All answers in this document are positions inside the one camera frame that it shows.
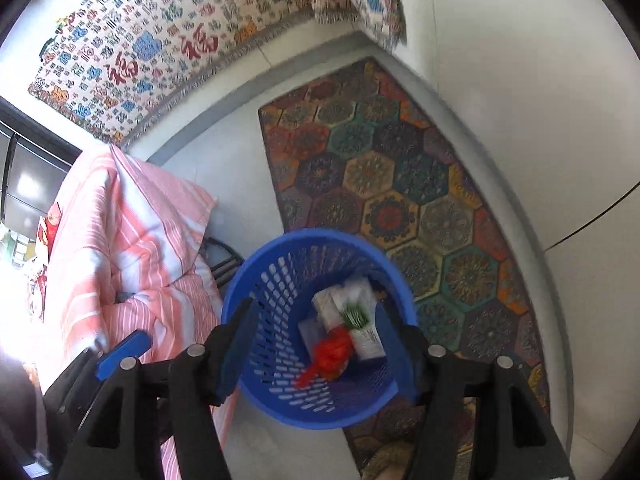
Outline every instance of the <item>hexagon patterned rug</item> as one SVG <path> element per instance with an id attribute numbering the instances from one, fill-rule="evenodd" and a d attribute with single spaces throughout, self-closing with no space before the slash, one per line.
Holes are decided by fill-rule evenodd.
<path id="1" fill-rule="evenodd" d="M 415 298 L 429 342 L 469 359 L 510 355 L 547 408 L 538 327 L 520 271 L 455 150 L 374 59 L 260 108 L 285 231 L 327 227 L 385 251 Z M 458 471 L 467 478 L 475 402 Z M 345 429 L 360 470 L 412 443 L 422 409 L 396 398 Z"/>

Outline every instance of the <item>silver screw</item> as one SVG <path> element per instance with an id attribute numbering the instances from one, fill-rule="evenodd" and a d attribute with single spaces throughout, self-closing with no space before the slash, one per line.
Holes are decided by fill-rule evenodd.
<path id="1" fill-rule="evenodd" d="M 427 352 L 431 357 L 444 357 L 447 354 L 447 349 L 442 345 L 429 345 Z"/>
<path id="2" fill-rule="evenodd" d="M 198 357 L 201 356 L 202 354 L 204 354 L 204 345 L 191 345 L 188 349 L 187 349 L 187 354 L 190 355 L 191 357 Z"/>
<path id="3" fill-rule="evenodd" d="M 123 370 L 131 370 L 136 365 L 137 359 L 135 357 L 125 357 L 120 361 L 120 368 Z"/>
<path id="4" fill-rule="evenodd" d="M 500 357 L 498 357 L 496 362 L 498 363 L 498 366 L 500 368 L 504 368 L 505 370 L 513 367 L 513 359 L 511 359 L 508 355 L 501 355 Z"/>

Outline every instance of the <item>white cabinet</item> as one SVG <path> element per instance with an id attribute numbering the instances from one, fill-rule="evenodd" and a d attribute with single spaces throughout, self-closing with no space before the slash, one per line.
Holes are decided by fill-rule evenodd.
<path id="1" fill-rule="evenodd" d="M 640 190 L 547 251 L 574 365 L 574 430 L 611 456 L 640 418 Z"/>
<path id="2" fill-rule="evenodd" d="M 438 92 L 486 146 L 544 247 L 640 180 L 640 61 L 601 0 L 433 6 Z"/>

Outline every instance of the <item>tile floor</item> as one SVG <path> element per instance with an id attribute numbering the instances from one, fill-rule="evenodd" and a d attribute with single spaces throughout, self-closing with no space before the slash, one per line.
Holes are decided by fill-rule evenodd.
<path id="1" fill-rule="evenodd" d="M 218 198 L 218 207 L 209 223 L 212 234 L 233 245 L 243 256 L 249 256 L 283 232 L 264 153 L 258 108 L 304 82 L 369 55 L 385 64 L 431 114 L 473 174 L 500 221 L 536 308 L 548 367 L 552 423 L 564 442 L 569 430 L 564 353 L 546 277 L 530 238 L 527 238 L 526 228 L 511 206 L 508 193 L 495 171 L 478 156 L 480 148 L 470 140 L 460 123 L 431 91 L 415 77 L 412 79 L 407 70 L 397 63 L 394 65 L 395 62 L 379 49 L 370 47 L 337 56 L 284 80 L 215 123 L 176 153 L 164 165 L 165 169 L 196 182 Z M 582 461 L 579 449 L 575 456 L 578 457 L 576 460 Z M 245 399 L 239 401 L 225 453 L 237 479 L 348 480 L 358 477 L 342 431 L 306 432 L 283 426 Z M 593 467 L 588 466 L 587 470 L 593 470 Z"/>

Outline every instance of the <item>pink striped cloth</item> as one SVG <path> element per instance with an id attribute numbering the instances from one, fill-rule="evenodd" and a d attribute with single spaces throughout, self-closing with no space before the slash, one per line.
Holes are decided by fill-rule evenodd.
<path id="1" fill-rule="evenodd" d="M 84 348 L 108 350 L 138 328 L 153 340 L 143 363 L 204 342 L 222 307 L 198 255 L 214 205 L 199 186 L 114 146 L 80 155 L 48 217 L 59 223 L 46 271 L 47 341 L 37 363 L 43 389 Z M 221 443 L 235 400 L 212 410 Z M 172 439 L 162 462 L 166 478 L 180 478 Z"/>

